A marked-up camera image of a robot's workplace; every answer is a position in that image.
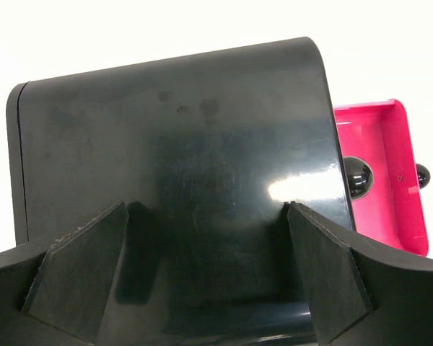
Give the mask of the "pink bottom drawer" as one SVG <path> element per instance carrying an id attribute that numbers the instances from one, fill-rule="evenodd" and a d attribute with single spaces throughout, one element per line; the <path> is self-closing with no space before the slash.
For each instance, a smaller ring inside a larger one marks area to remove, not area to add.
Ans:
<path id="1" fill-rule="evenodd" d="M 368 190 L 352 202 L 357 231 L 427 256 L 421 186 L 404 106 L 391 99 L 337 107 L 334 112 L 343 156 L 362 160 L 372 173 Z"/>

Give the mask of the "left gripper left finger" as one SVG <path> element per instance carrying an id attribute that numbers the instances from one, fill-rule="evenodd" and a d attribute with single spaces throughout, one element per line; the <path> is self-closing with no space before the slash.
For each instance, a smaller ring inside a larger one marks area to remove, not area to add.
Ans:
<path id="1" fill-rule="evenodd" d="M 116 203 L 73 231 L 0 253 L 0 345 L 94 345 L 128 211 Z"/>

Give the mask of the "black drawer cabinet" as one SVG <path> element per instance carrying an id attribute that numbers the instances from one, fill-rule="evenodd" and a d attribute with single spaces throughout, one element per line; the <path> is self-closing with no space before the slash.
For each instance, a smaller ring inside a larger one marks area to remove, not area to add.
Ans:
<path id="1" fill-rule="evenodd" d="M 355 224 L 310 38 L 29 81 L 6 124 L 18 244 L 127 206 L 99 345 L 315 341 L 289 204 Z"/>

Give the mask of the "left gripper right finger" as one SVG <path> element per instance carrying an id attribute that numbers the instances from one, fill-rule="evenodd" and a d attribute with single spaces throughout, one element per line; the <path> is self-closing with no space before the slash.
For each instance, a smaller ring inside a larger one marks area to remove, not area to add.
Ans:
<path id="1" fill-rule="evenodd" d="M 300 203 L 288 222 L 319 345 L 433 345 L 433 259 Z"/>

